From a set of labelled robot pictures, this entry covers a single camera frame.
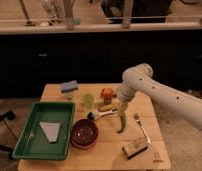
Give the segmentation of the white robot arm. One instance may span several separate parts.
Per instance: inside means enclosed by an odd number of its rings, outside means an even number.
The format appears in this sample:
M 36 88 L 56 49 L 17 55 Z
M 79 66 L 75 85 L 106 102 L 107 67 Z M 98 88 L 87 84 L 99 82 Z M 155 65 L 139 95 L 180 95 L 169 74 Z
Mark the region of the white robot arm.
M 121 103 L 128 103 L 140 91 L 174 110 L 202 131 L 202 99 L 154 81 L 152 76 L 153 69 L 146 63 L 126 69 L 122 75 L 122 83 L 117 88 L 117 98 Z

